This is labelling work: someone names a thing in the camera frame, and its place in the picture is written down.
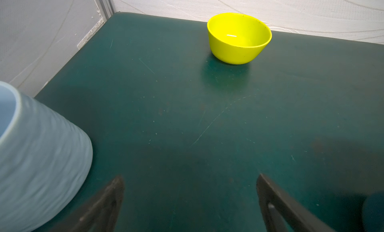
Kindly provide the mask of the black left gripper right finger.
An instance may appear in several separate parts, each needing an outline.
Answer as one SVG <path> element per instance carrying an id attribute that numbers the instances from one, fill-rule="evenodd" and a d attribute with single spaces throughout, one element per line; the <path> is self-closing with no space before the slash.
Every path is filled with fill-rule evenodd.
<path id="1" fill-rule="evenodd" d="M 287 232 L 287 223 L 295 232 L 333 232 L 271 178 L 260 174 L 256 189 L 264 224 L 268 232 Z"/>

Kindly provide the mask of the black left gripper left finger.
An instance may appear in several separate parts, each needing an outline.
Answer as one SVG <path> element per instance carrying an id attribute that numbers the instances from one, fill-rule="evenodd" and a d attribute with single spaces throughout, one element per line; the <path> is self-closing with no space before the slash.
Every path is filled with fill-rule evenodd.
<path id="1" fill-rule="evenodd" d="M 116 176 L 51 231 L 113 232 L 123 202 L 124 190 L 123 178 Z"/>

